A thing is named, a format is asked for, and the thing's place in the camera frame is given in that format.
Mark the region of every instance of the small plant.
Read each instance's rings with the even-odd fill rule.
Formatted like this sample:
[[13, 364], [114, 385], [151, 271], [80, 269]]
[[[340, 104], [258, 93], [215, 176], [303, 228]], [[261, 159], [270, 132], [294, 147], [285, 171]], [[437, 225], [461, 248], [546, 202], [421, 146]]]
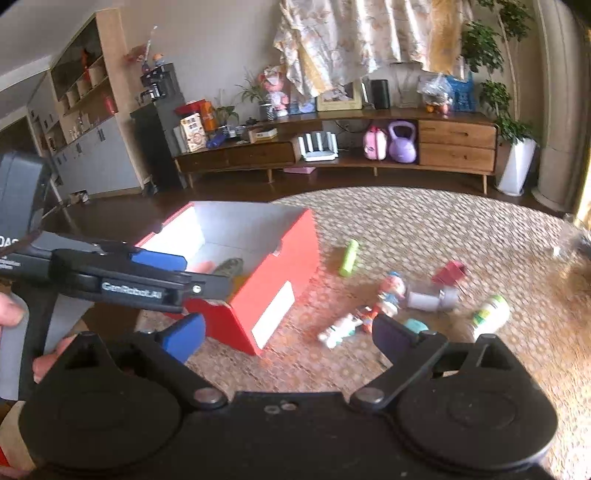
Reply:
[[232, 117], [236, 119], [236, 122], [240, 123], [240, 117], [236, 112], [236, 106], [234, 105], [219, 106], [215, 109], [215, 111], [216, 120], [221, 127], [227, 125], [228, 120], [230, 120]]
[[223, 106], [222, 105], [222, 94], [223, 94], [223, 90], [220, 90], [220, 94], [217, 97], [214, 97], [214, 101], [217, 105], [217, 107], [215, 107], [215, 115], [216, 115], [216, 120], [218, 125], [220, 125], [220, 127], [223, 127], [225, 125], [228, 124], [228, 120], [230, 120], [231, 118], [235, 118], [236, 122], [240, 123], [240, 117], [236, 111], [236, 106], [235, 105], [228, 105], [228, 106]]
[[[468, 23], [462, 32], [462, 56], [473, 72], [477, 72], [480, 67], [487, 69], [489, 80], [481, 85], [480, 102], [486, 106], [488, 114], [495, 117], [500, 135], [507, 141], [516, 144], [525, 138], [532, 138], [532, 132], [527, 124], [519, 121], [517, 78], [509, 41], [515, 39], [519, 42], [527, 37], [530, 31], [527, 21], [532, 17], [519, 0], [476, 1], [480, 6], [488, 8], [496, 14], [501, 33], [497, 33], [480, 22]], [[507, 92], [503, 83], [492, 80], [492, 74], [496, 70], [502, 72], [504, 66], [501, 51], [496, 43], [498, 37], [503, 39], [507, 50], [507, 61], [513, 82], [512, 96]], [[515, 119], [509, 113], [511, 100], [514, 100]]]
[[248, 70], [246, 70], [244, 79], [248, 84], [247, 86], [235, 85], [236, 87], [240, 87], [242, 90], [241, 100], [243, 102], [246, 102], [247, 100], [250, 100], [251, 102], [254, 102], [255, 100], [258, 102], [265, 102], [267, 91], [264, 89], [263, 85], [261, 85], [261, 82], [259, 82], [258, 79]]

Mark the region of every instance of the floral curtain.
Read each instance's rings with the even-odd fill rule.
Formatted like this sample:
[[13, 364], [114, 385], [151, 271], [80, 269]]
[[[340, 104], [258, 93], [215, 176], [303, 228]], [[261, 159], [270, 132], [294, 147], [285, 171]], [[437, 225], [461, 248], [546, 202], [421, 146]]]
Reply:
[[[417, 61], [431, 70], [434, 50], [443, 53], [436, 71], [451, 70], [449, 59], [459, 53], [462, 5], [463, 0], [281, 0], [274, 44], [287, 78], [307, 98], [392, 63]], [[454, 35], [442, 35], [444, 29]], [[432, 38], [448, 45], [434, 48]]]

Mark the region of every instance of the wooden floor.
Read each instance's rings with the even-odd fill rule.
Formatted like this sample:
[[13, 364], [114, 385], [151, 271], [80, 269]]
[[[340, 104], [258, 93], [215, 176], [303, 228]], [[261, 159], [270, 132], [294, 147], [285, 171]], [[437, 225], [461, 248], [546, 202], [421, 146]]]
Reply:
[[[269, 184], [264, 170], [235, 171], [206, 174], [196, 181], [193, 190], [160, 192], [153, 197], [96, 199], [85, 205], [74, 205], [48, 217], [45, 229], [136, 242], [189, 200], [269, 202], [311, 190], [354, 186], [419, 187], [483, 195], [481, 176], [460, 173], [383, 169], [374, 177], [370, 168], [317, 169], [311, 175], [275, 170], [274, 182]], [[489, 178], [488, 197], [553, 214], [529, 193], [515, 198], [498, 192], [492, 178]]]

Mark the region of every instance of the patterned rug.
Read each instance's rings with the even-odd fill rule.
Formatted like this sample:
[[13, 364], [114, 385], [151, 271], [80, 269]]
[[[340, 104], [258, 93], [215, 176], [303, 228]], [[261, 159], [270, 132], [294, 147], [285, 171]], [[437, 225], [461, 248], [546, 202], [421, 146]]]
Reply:
[[[355, 306], [371, 303], [385, 273], [426, 280], [448, 260], [470, 268], [460, 306], [449, 314], [402, 312], [452, 340], [458, 325], [495, 293], [511, 305], [498, 332], [554, 403], [558, 435], [545, 467], [557, 478], [591, 477], [591, 265], [551, 259], [561, 220], [466, 194], [397, 187], [323, 190], [279, 200], [314, 210], [322, 264], [260, 357], [208, 339], [188, 362], [229, 395], [237, 390], [327, 391], [346, 395], [385, 367], [359, 333], [328, 350], [316, 335]], [[337, 275], [343, 247], [360, 244], [351, 278]], [[145, 312], [140, 325], [170, 321]]]

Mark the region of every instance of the wooden tv cabinet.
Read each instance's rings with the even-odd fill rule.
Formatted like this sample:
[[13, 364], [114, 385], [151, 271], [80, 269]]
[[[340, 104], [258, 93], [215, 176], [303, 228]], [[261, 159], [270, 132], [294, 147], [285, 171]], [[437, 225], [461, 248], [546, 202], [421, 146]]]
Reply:
[[[346, 119], [367, 120], [368, 126], [372, 123], [383, 128], [393, 120], [414, 121], [418, 126], [417, 161], [401, 164], [388, 159], [368, 160], [362, 149], [341, 151], [336, 161], [301, 160], [299, 134], [323, 130], [326, 121]], [[177, 168], [187, 176], [191, 187], [191, 174], [226, 170], [267, 170], [269, 182], [274, 168], [285, 167], [371, 168], [375, 176], [380, 168], [453, 171], [481, 175], [484, 194], [487, 176], [495, 171], [497, 128], [481, 113], [453, 112], [443, 118], [422, 108], [343, 110], [291, 115], [255, 126], [271, 127], [279, 132], [272, 141], [247, 145], [226, 142], [219, 148], [183, 154], [176, 158]]]

